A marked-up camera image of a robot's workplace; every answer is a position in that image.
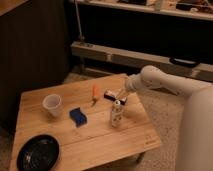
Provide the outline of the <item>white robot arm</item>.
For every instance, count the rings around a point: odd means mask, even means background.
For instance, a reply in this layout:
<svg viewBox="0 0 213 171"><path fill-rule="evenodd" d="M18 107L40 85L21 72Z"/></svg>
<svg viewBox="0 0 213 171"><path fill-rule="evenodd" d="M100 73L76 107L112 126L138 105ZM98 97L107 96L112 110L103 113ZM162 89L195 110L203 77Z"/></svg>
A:
<svg viewBox="0 0 213 171"><path fill-rule="evenodd" d="M175 171L213 171L213 83L168 74L147 65L125 78L117 99L142 88L165 88L185 99Z"/></svg>

